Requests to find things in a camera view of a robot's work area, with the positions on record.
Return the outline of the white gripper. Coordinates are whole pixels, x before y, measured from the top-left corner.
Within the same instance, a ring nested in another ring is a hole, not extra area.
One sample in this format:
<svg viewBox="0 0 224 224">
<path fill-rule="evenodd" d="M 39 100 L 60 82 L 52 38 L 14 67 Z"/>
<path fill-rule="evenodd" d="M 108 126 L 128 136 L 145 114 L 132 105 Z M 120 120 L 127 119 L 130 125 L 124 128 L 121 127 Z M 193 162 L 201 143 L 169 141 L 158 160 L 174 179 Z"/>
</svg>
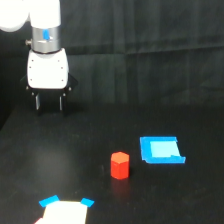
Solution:
<svg viewBox="0 0 224 224">
<path fill-rule="evenodd" d="M 41 90 L 71 91 L 78 81 L 70 74 L 68 59 L 64 48 L 56 53 L 40 54 L 29 51 L 27 61 L 26 89 L 35 97 L 35 111 L 41 114 Z M 67 95 L 59 97 L 59 108 L 63 115 L 67 112 Z"/>
</svg>

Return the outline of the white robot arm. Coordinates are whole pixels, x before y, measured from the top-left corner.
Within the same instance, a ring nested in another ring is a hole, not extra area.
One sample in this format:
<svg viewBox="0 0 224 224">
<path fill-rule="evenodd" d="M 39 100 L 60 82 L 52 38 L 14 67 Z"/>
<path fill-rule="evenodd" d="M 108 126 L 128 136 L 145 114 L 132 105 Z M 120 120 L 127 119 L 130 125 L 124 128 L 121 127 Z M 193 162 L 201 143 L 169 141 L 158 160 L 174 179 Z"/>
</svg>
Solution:
<svg viewBox="0 0 224 224">
<path fill-rule="evenodd" d="M 26 89 L 41 109 L 41 90 L 57 90 L 59 110 L 66 111 L 67 95 L 77 84 L 69 74 L 67 54 L 60 43 L 60 0 L 0 0 L 0 30 L 15 32 L 29 22 L 32 38 L 27 61 Z"/>
</svg>

